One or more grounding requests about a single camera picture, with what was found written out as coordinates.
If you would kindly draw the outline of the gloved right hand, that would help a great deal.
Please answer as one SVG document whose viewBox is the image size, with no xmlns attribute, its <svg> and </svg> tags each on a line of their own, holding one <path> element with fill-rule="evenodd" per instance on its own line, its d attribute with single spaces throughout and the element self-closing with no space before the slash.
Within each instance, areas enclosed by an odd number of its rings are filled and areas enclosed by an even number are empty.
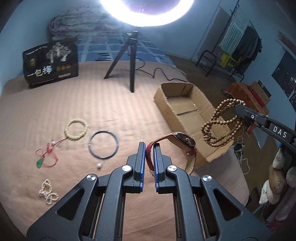
<svg viewBox="0 0 296 241">
<path fill-rule="evenodd" d="M 282 148 L 278 150 L 268 169 L 268 180 L 261 189 L 259 204 L 268 204 L 274 210 L 266 221 L 284 221 L 295 206 L 295 164 Z"/>
</svg>

